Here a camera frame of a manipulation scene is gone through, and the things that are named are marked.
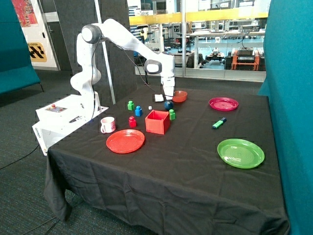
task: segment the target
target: blue ball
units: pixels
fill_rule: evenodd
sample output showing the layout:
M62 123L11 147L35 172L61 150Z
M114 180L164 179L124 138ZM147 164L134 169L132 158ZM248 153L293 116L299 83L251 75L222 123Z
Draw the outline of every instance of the blue ball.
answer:
M171 100L167 100L164 102L164 108L169 111L170 109L172 109L174 107L174 104Z

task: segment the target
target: pink plate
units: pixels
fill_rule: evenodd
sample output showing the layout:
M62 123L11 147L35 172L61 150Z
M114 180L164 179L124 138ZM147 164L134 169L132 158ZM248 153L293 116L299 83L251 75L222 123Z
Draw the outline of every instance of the pink plate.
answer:
M213 109L220 111L231 111L237 109L239 105L236 100L226 97L216 97L210 99L209 104Z

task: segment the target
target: red plate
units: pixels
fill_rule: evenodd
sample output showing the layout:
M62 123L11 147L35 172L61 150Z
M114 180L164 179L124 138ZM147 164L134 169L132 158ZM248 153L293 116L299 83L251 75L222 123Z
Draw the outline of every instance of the red plate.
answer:
M131 153L139 149L145 140L143 133L137 130L122 130L110 135L107 147L114 153Z
M220 111L231 111L237 109L239 105L236 100L226 97L213 98L209 101L209 104L213 109Z

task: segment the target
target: door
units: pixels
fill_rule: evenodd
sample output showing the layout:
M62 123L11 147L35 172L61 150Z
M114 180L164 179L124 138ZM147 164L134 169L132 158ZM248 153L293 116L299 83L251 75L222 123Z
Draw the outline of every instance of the door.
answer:
M35 69L60 70L37 0L12 0Z

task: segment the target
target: green highlighter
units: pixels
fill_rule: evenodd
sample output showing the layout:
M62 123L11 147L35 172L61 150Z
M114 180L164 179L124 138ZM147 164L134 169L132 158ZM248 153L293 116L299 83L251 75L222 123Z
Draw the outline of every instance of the green highlighter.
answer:
M219 128L219 126L220 125L222 125L224 122L226 122L227 120L226 120L226 118L224 117L224 118L222 118L221 120L219 120L218 122L216 122L212 127L213 127L213 129L217 129L217 128Z

